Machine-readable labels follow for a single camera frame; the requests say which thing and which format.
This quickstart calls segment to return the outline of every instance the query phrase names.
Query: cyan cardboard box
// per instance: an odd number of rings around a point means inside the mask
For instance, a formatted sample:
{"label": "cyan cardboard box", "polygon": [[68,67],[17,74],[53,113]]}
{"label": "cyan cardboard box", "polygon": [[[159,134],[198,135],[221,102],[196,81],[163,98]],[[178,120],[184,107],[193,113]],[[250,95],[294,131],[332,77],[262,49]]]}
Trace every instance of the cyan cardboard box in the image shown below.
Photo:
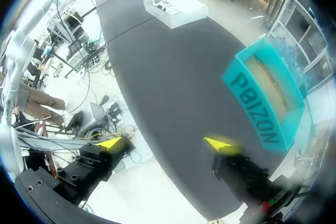
{"label": "cyan cardboard box", "polygon": [[290,71],[269,42],[261,39],[239,52],[223,81],[243,107],[263,148],[288,151],[305,104]]}

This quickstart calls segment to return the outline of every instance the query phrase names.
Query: gray table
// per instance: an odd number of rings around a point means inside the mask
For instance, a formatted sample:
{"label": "gray table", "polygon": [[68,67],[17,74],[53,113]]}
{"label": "gray table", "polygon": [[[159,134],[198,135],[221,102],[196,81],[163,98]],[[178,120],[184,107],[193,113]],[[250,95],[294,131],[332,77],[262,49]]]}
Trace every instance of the gray table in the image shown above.
{"label": "gray table", "polygon": [[206,219],[221,218],[241,202],[214,177],[214,152],[203,137],[234,138],[270,172],[284,157],[263,150],[221,80],[244,45],[209,18],[171,30],[147,13],[142,1],[97,0],[113,71],[139,129],[170,179]]}

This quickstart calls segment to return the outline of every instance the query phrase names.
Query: bolt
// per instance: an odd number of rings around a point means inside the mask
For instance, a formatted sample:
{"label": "bolt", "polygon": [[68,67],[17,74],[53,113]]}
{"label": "bolt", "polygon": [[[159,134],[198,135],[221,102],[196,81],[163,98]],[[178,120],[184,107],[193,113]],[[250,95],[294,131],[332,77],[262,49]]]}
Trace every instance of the bolt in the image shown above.
{"label": "bolt", "polygon": [[59,175],[64,174],[64,169],[63,169],[62,167],[58,167],[58,168],[57,168],[57,173],[58,173]]}
{"label": "bolt", "polygon": [[71,176],[71,181],[72,181],[72,182],[75,183],[75,182],[77,182],[78,180],[79,180],[79,177],[78,177],[76,174],[74,174],[74,175]]}

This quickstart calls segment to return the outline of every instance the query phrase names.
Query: wire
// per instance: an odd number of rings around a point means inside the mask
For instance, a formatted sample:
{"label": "wire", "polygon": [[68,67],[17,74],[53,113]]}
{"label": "wire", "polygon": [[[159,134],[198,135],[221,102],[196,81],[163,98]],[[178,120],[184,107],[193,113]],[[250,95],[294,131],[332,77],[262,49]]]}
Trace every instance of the wire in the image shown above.
{"label": "wire", "polygon": [[83,82],[86,86],[88,86],[89,87],[89,89],[91,90],[91,92],[93,93],[93,95],[94,95],[94,98],[96,99],[96,104],[98,104],[98,99],[97,99],[97,96],[96,96],[96,94],[95,94],[95,92],[92,90],[92,88],[89,86],[89,85],[87,85],[85,82]]}
{"label": "wire", "polygon": [[[59,19],[62,21],[63,25],[65,26],[65,30],[67,31],[67,34],[69,35],[69,37],[70,37],[72,43],[74,43],[75,41],[72,39],[72,37],[71,37],[71,35],[70,35],[70,32],[68,31],[68,29],[67,29],[67,25],[65,24],[64,20],[63,20],[62,17],[61,17],[61,14],[59,13],[59,9],[58,9],[58,1],[59,1],[59,0],[56,0],[56,10],[57,10],[58,17],[59,17]],[[76,43],[75,43],[75,46],[76,46],[76,48],[78,49],[80,55],[81,55],[82,58],[83,58],[83,55],[82,55],[81,51],[79,50],[78,45],[77,45]]]}
{"label": "wire", "polygon": [[71,164],[71,162],[67,161],[65,158],[62,158],[62,157],[56,155],[55,152],[52,152],[52,155],[53,155],[53,156],[56,156],[56,157],[58,157],[58,158],[60,158],[61,160],[67,162],[68,164]]}
{"label": "wire", "polygon": [[61,146],[63,149],[68,150],[68,151],[74,153],[75,155],[77,155],[75,152],[73,152],[73,151],[70,150],[69,148],[66,148],[65,146],[63,146],[63,145],[57,143],[56,141],[53,141],[53,140],[50,140],[50,139],[47,139],[47,138],[42,138],[42,137],[39,137],[38,135],[35,135],[35,136],[36,136],[36,137],[31,137],[31,138],[35,138],[35,139],[40,139],[40,140],[43,140],[43,141],[49,141],[49,142],[52,142],[52,143],[54,143],[54,144],[57,144],[57,145]]}
{"label": "wire", "polygon": [[86,203],[88,202],[88,200],[89,200],[89,199],[87,199],[87,200],[84,202],[84,204],[83,204],[83,206],[81,207],[81,209],[84,208],[84,206],[86,205]]}
{"label": "wire", "polygon": [[139,160],[138,162],[135,162],[135,161],[133,160],[133,158],[132,158],[131,153],[130,153],[130,158],[131,158],[132,162],[135,163],[135,164],[140,163],[140,162],[142,161],[142,156],[141,156],[141,154],[140,154],[139,152],[137,152],[137,151],[133,151],[133,152],[137,153],[137,154],[140,156],[140,160]]}
{"label": "wire", "polygon": [[117,135],[117,134],[123,134],[123,133],[128,133],[128,132],[115,132],[115,133],[110,133],[110,132],[105,132],[105,133],[97,133],[94,134],[90,137],[79,137],[79,140],[90,140],[91,138],[95,137],[95,136],[100,136],[100,135]]}
{"label": "wire", "polygon": [[50,116],[47,116],[46,118],[43,118],[43,119],[34,120],[34,121],[31,121],[30,123],[26,123],[26,124],[24,124],[24,125],[20,125],[20,126],[16,127],[15,129],[17,130],[17,129],[19,129],[19,128],[22,128],[22,127],[25,127],[25,126],[34,124],[34,123],[39,122],[39,121],[44,121],[44,120],[49,119],[49,118],[51,118],[51,115],[50,115]]}

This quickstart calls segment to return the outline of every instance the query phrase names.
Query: cardboard box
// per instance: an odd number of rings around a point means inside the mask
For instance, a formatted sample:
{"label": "cardboard box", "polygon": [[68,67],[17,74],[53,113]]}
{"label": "cardboard box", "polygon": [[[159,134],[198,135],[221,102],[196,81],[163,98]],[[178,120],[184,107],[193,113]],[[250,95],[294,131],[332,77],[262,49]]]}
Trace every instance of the cardboard box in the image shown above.
{"label": "cardboard box", "polygon": [[164,0],[177,10],[173,15],[153,5],[153,0],[144,0],[143,4],[148,13],[174,29],[190,22],[206,18],[208,7],[197,0]]}

